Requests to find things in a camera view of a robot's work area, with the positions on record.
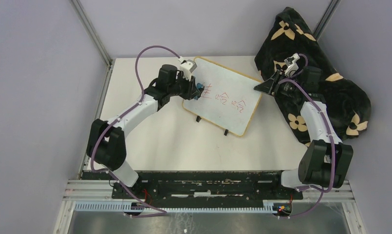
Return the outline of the yellow framed whiteboard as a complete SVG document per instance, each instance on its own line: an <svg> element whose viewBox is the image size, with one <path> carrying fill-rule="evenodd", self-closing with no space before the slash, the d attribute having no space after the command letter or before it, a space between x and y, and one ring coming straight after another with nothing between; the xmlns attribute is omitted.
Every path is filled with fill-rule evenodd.
<svg viewBox="0 0 392 234"><path fill-rule="evenodd" d="M195 57L196 82L204 86L201 96L183 101L182 107L230 133L242 137L262 94L254 90L260 81L204 57Z"/></svg>

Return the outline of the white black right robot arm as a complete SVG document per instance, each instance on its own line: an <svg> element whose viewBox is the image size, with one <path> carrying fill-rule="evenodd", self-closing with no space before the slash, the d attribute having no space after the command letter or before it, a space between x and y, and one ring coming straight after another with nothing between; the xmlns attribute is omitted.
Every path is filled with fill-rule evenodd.
<svg viewBox="0 0 392 234"><path fill-rule="evenodd" d="M283 171L280 180L271 184L271 194L276 198L284 198L290 188L299 191L314 188L327 193L340 188L345 180L354 151L342 143L328 118L326 101L318 92L321 74L319 68L305 66L299 81L295 81L286 72L277 70L253 88L275 98L290 98L299 109L310 138L298 168Z"/></svg>

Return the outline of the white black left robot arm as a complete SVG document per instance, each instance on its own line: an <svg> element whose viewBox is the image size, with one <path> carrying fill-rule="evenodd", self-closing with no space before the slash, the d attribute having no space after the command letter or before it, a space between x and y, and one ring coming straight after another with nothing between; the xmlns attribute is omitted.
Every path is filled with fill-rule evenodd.
<svg viewBox="0 0 392 234"><path fill-rule="evenodd" d="M96 119L91 126L86 154L91 162L107 168L124 184L124 192L131 198L141 195L143 186L139 175L127 161L126 137L147 117L158 112L170 98L198 99L204 86L196 83L192 74L197 65L185 60L179 67L164 64L158 76L144 89L137 102L108 120Z"/></svg>

